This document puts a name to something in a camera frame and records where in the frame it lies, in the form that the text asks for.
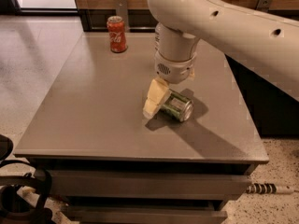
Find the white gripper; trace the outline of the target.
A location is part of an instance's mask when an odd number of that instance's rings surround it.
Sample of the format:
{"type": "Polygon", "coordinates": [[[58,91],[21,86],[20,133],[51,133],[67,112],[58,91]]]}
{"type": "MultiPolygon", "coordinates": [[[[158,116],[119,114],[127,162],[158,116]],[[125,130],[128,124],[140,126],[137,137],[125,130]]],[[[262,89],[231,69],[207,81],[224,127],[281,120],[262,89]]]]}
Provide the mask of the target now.
{"type": "Polygon", "coordinates": [[[195,78],[196,54],[193,54],[188,61],[172,62],[156,52],[154,59],[155,72],[158,77],[151,81],[143,107],[143,115],[147,119],[152,119],[170,97],[171,91],[168,83],[179,84],[187,78],[191,80],[195,78]]]}

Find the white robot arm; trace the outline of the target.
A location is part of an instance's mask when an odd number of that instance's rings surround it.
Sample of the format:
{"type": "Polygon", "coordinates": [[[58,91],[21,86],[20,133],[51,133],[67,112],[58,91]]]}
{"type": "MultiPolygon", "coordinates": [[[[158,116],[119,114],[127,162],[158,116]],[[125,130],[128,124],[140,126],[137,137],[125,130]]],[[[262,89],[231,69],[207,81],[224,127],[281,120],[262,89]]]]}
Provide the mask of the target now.
{"type": "Polygon", "coordinates": [[[169,98],[169,86],[192,74],[199,40],[299,100],[299,21],[221,0],[148,0],[148,6],[160,31],[147,119],[169,98]]]}

